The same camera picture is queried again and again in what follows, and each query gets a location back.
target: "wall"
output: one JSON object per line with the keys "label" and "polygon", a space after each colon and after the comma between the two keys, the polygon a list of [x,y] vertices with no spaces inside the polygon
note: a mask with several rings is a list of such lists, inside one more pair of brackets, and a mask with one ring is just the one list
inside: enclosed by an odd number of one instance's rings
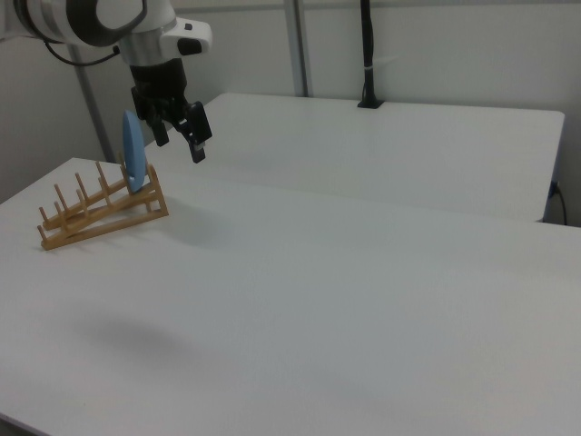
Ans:
{"label": "wall", "polygon": [[[191,2],[172,3],[179,7]],[[287,21],[281,1],[262,3],[279,5],[258,10],[214,8],[214,12],[203,13],[189,8],[186,10],[189,13],[180,13],[184,18],[209,23],[214,35],[210,53],[184,59],[189,101],[206,104],[225,92],[295,95]],[[83,50],[83,59],[94,59],[103,53]],[[87,73],[112,147],[120,150],[123,110],[133,109],[129,68],[116,58],[88,68]],[[143,131],[146,140],[152,141],[149,129],[144,127]]]}
{"label": "wall", "polygon": [[[359,9],[323,6],[310,2],[305,12],[312,93],[360,99]],[[566,114],[556,178],[569,221],[581,225],[581,5],[375,7],[372,14],[376,58],[397,57],[376,72],[380,97]],[[549,219],[561,222],[558,202]]]}
{"label": "wall", "polygon": [[71,157],[103,159],[74,68],[40,41],[0,44],[0,102],[0,203]]}

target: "cable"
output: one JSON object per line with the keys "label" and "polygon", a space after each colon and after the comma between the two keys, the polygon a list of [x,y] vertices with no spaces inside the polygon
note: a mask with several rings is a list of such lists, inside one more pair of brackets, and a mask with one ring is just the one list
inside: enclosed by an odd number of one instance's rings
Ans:
{"label": "cable", "polygon": [[119,53],[121,53],[119,50],[119,47],[116,45],[115,47],[113,47],[113,52],[111,54],[109,54],[108,56],[103,57],[101,59],[97,59],[96,61],[81,63],[81,62],[69,61],[68,59],[63,58],[53,49],[53,47],[51,47],[51,45],[48,41],[44,41],[44,45],[46,45],[46,48],[51,53],[51,55],[53,55],[59,61],[64,62],[67,65],[72,65],[72,66],[93,66],[93,65],[102,64],[103,62],[107,62],[109,59],[113,59]]}
{"label": "cable", "polygon": [[559,198],[561,199],[561,205],[563,206],[563,224],[568,225],[566,222],[565,197],[563,196],[563,193],[561,192],[561,188],[559,188],[558,185],[555,187],[555,193],[557,193],[559,195]]}

